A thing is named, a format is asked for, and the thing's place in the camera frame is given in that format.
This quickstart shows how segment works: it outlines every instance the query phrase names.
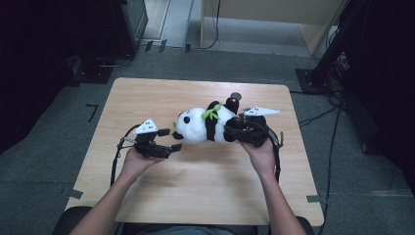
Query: person's right arm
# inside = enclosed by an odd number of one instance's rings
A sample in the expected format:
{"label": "person's right arm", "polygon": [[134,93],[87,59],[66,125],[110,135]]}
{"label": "person's right arm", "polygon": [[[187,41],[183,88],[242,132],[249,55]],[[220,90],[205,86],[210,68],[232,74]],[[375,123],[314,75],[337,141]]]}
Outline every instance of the person's right arm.
{"label": "person's right arm", "polygon": [[305,234],[275,179],[272,143],[267,140],[259,148],[247,143],[241,143],[241,145],[250,155],[251,163],[259,176],[272,234]]}

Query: panda head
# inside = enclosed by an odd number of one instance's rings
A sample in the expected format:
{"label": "panda head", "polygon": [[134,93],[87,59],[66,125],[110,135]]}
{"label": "panda head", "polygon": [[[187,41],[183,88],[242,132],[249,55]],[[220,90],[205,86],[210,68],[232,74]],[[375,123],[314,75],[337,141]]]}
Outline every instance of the panda head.
{"label": "panda head", "polygon": [[174,139],[182,139],[190,144],[198,144],[207,140],[207,129],[202,114],[205,109],[194,108],[181,113],[175,124]]}

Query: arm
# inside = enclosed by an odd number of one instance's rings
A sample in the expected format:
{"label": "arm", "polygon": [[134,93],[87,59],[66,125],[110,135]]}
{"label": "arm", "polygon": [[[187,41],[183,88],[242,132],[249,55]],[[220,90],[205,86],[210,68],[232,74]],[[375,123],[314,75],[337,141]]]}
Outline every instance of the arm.
{"label": "arm", "polygon": [[161,161],[162,159],[155,158],[144,159],[134,148],[130,148],[125,156],[122,171],[113,186],[70,234],[109,234],[130,186],[148,167]]}
{"label": "arm", "polygon": [[251,163],[259,176],[272,234],[305,234],[275,179],[272,143],[267,140],[259,148],[247,143],[241,143],[241,145],[250,155]]}

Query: white triangular cover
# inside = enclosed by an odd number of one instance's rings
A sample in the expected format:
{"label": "white triangular cover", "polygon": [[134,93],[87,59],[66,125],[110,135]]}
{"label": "white triangular cover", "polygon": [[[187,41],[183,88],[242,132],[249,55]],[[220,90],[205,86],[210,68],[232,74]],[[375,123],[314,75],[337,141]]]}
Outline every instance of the white triangular cover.
{"label": "white triangular cover", "polygon": [[152,133],[158,131],[156,124],[153,122],[151,118],[148,118],[146,121],[141,123],[140,126],[134,129],[134,134],[145,134],[145,133]]}
{"label": "white triangular cover", "polygon": [[253,109],[247,110],[244,112],[245,116],[266,116],[266,115],[279,115],[281,114],[280,110],[270,110],[261,107],[255,107]]}

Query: forearm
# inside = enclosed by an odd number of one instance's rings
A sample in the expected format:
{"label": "forearm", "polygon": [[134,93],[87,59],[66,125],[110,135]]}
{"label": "forearm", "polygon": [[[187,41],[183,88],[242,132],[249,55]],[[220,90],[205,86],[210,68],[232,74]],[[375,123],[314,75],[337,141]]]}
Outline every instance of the forearm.
{"label": "forearm", "polygon": [[119,178],[70,234],[109,234],[131,183]]}
{"label": "forearm", "polygon": [[260,175],[272,234],[305,234],[274,175]]}

